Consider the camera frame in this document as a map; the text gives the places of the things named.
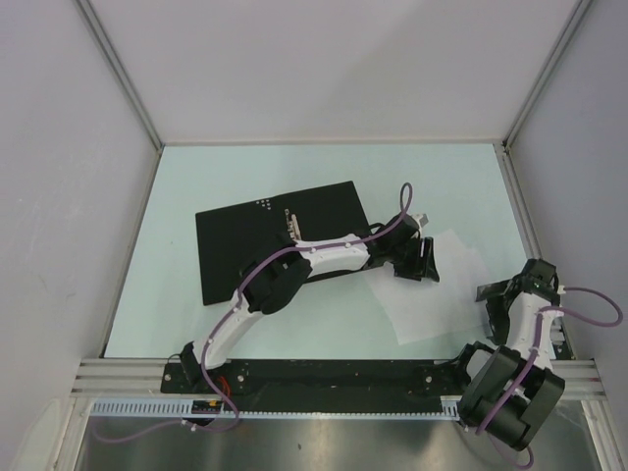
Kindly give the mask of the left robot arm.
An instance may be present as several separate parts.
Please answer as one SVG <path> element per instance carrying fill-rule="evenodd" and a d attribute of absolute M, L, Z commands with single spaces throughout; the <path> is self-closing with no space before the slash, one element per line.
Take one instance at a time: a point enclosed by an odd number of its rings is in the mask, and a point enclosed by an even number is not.
<path fill-rule="evenodd" d="M 305 241 L 276 235 L 243 272 L 229 310 L 203 338 L 179 354 L 183 381 L 194 391 L 210 390 L 217 369 L 233 347 L 263 317 L 286 308 L 309 281 L 392 265 L 396 277 L 437 283 L 434 240 L 422 235 L 429 218 L 400 212 L 369 235 Z"/>

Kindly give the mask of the red black folder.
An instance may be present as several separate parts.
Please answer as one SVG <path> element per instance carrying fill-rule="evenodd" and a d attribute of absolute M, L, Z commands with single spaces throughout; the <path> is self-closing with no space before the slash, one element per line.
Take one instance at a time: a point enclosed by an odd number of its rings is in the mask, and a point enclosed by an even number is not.
<path fill-rule="evenodd" d="M 288 234 L 285 209 L 296 215 L 301 240 L 364 234 L 369 223 L 354 182 L 284 193 L 195 214 L 202 303 L 226 302 L 241 270 L 276 234 Z"/>

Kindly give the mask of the white paper sheet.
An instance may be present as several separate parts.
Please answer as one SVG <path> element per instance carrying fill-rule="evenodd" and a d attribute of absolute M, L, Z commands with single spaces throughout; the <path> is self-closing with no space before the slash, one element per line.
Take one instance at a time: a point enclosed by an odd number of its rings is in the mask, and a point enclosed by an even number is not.
<path fill-rule="evenodd" d="M 365 275 L 400 344 L 488 326 L 485 309 L 476 301 L 477 287 L 489 280 L 479 252 L 453 230 L 435 236 L 434 252 L 439 282 L 402 279 L 391 265 Z"/>

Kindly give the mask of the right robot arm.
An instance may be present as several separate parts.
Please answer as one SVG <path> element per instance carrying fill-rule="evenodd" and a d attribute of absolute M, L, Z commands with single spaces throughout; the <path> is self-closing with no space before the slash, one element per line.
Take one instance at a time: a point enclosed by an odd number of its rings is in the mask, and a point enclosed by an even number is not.
<path fill-rule="evenodd" d="M 456 359 L 452 380 L 462 392 L 459 417 L 522 451 L 565 389 L 550 360 L 550 328 L 560 316 L 556 268 L 529 259 L 511 279 L 477 287 L 475 300 L 486 307 L 495 346 L 477 341 Z"/>

